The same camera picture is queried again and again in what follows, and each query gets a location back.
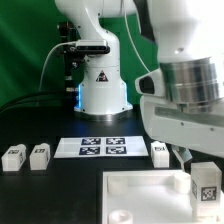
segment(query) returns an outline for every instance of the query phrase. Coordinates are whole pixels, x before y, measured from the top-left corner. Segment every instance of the small white cube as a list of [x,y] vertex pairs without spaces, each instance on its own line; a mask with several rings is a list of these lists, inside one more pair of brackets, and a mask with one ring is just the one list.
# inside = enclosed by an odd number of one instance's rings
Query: small white cube
[[195,216],[217,216],[222,172],[213,162],[191,164],[190,203]]
[[46,170],[50,156],[50,146],[48,144],[36,145],[30,155],[31,170]]
[[166,168],[170,164],[170,154],[165,143],[151,143],[151,158],[155,168]]
[[18,171],[26,160],[26,146],[11,146],[2,156],[3,171]]

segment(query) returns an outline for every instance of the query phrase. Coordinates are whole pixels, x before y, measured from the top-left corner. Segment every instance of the screw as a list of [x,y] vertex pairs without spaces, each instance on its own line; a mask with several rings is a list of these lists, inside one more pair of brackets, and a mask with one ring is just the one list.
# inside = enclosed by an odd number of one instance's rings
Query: screw
[[70,47],[70,51],[74,52],[75,51],[75,47]]
[[78,63],[76,63],[76,62],[72,62],[72,67],[76,69],[76,68],[78,68],[78,67],[79,67],[79,64],[78,64]]

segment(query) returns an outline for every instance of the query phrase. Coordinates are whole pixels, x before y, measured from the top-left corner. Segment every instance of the green wall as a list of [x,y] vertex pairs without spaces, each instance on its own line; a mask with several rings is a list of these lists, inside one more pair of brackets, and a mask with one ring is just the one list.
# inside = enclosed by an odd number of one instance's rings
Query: green wall
[[[16,97],[37,92],[45,58],[60,42],[57,24],[67,21],[54,0],[0,1],[0,105]],[[136,16],[128,18],[136,46],[149,67],[157,68],[157,48],[139,35]],[[121,76],[128,85],[128,100],[139,103],[134,80],[146,73],[128,40],[123,18],[102,19],[101,24],[115,33],[121,43]],[[63,60],[55,55],[47,66],[43,90],[63,89]],[[73,74],[82,80],[82,71]]]

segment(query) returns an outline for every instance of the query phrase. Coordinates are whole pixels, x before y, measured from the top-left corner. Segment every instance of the black tabletop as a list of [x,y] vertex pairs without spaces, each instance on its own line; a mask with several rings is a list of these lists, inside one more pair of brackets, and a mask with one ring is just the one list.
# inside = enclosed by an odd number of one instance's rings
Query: black tabletop
[[[0,168],[0,223],[100,224],[103,171],[152,170],[151,158],[53,156],[62,137],[107,136],[143,136],[150,154],[152,140],[144,132],[138,106],[131,117],[116,122],[81,120],[61,107],[14,108],[0,114],[1,156],[11,145],[26,145],[27,158],[34,145],[51,146],[51,160],[45,171],[31,171],[29,159],[18,172],[3,172]],[[180,169],[170,153],[170,169]],[[219,158],[195,155],[196,161],[215,160],[221,169],[224,167]]]

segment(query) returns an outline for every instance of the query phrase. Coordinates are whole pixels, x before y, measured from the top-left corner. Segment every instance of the warning label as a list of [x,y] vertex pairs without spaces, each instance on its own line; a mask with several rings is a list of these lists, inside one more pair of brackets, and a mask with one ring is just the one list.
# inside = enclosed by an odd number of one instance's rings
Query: warning label
[[96,79],[97,82],[108,82],[107,76],[105,75],[104,71],[102,70],[99,74],[98,78]]

